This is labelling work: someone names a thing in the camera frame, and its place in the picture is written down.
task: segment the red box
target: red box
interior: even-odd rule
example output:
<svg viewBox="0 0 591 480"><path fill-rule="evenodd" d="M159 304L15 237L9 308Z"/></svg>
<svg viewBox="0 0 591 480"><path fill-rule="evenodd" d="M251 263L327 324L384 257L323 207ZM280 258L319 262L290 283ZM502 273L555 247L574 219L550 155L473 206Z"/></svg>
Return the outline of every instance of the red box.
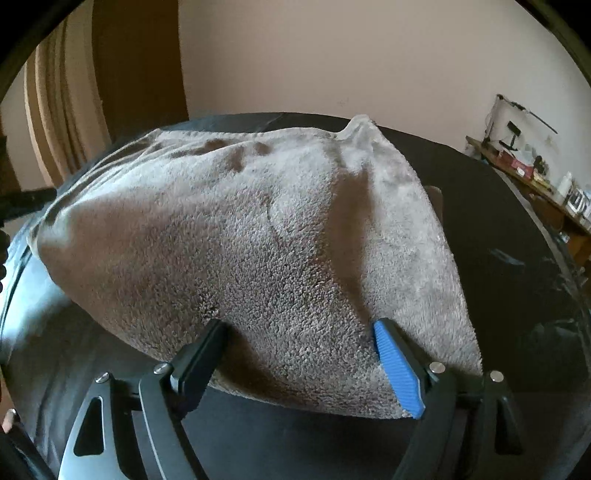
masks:
<svg viewBox="0 0 591 480"><path fill-rule="evenodd" d="M505 164L508 167L513 168L517 172L517 175L519 175L519 172L517 171L517 169L520 168L524 172L523 178L531 180L531 178L534 176L534 167L533 166L528 167L526 165L523 165L523 163L521 163L519 160L517 160L507 150L503 150L501 153L499 153L498 158L501 163Z"/></svg>
<svg viewBox="0 0 591 480"><path fill-rule="evenodd" d="M515 157L513 158L513 161L511 162L511 167L513 167L515 169L515 171L517 172L517 175L519 175L520 177L524 177L528 180L531 180L531 178L534 176L534 166L528 167L526 165L523 165L523 163L521 163ZM524 172L524 174L521 175L519 173L518 169L521 169Z"/></svg>

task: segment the white wall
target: white wall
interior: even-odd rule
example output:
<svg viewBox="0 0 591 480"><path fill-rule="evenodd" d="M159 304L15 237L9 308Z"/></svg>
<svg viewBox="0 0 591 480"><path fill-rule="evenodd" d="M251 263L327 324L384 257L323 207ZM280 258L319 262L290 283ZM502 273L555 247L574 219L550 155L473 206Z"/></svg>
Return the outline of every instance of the white wall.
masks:
<svg viewBox="0 0 591 480"><path fill-rule="evenodd" d="M187 107L351 117L460 151L497 93L555 127L515 123L550 163L591 183L591 88L514 0L180 0Z"/></svg>
<svg viewBox="0 0 591 480"><path fill-rule="evenodd" d="M2 130L7 138L8 158L21 190L45 188L47 185L39 169L29 136L25 111L24 69L21 69L0 103L0 116L2 117ZM11 237L14 236L27 218L23 217L7 222L4 230Z"/></svg>

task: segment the gray towel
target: gray towel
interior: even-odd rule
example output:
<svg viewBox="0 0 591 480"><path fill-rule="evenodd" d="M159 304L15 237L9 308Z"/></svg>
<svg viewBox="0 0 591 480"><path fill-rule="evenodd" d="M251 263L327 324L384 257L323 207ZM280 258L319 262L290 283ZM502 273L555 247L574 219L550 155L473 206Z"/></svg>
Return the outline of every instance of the gray towel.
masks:
<svg viewBox="0 0 591 480"><path fill-rule="evenodd" d="M155 130L59 197L30 245L73 301L155 358L228 322L212 385L233 394L406 416L374 350L380 317L481 373L441 225L367 116L338 133Z"/></svg>

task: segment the black padded table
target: black padded table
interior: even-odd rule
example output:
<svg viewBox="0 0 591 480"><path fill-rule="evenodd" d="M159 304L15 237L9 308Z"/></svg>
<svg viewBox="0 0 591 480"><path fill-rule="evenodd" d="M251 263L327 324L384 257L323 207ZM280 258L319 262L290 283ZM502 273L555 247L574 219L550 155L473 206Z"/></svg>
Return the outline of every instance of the black padded table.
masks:
<svg viewBox="0 0 591 480"><path fill-rule="evenodd" d="M347 122L300 113L249 113L169 128L339 131ZM450 147L382 131L423 184L443 192L443 227L483 366L505 374L540 471L521 478L566 478L589 445L591 430L586 394L590 317L578 284L558 266L556 248L548 246L492 168ZM57 474L94 377L103 371L132 377L148 371L154 361L71 302L31 256L25 237L26 226L11 244L6 288L0 295L0 363L25 428ZM557 248L564 251L559 243ZM212 479L388 479L415 423L314 414L208 389L184 426ZM147 452L147 435L141 434L139 441ZM150 478L159 478L154 461L148 455L145 461Z"/></svg>

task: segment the silver bolt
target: silver bolt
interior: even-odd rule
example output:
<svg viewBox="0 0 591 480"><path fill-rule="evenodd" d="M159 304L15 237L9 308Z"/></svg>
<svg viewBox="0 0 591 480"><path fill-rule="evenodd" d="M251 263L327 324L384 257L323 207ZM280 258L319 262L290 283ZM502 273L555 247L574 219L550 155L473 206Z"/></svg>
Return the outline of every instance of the silver bolt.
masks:
<svg viewBox="0 0 591 480"><path fill-rule="evenodd" d="M498 370L492 370L489 375L491 376L491 380L495 383L501 383L505 379L505 376Z"/></svg>
<svg viewBox="0 0 591 480"><path fill-rule="evenodd" d="M429 364L429 370L434 374L442 374L445 371L445 365L441 362L431 362Z"/></svg>
<svg viewBox="0 0 591 480"><path fill-rule="evenodd" d="M105 372L102 375L99 375L98 377L96 377L95 382L105 383L110 377L111 377L111 375L109 374L109 372Z"/></svg>
<svg viewBox="0 0 591 480"><path fill-rule="evenodd" d="M154 367L154 373L156 375L167 374L173 369L173 366L168 362L162 362Z"/></svg>

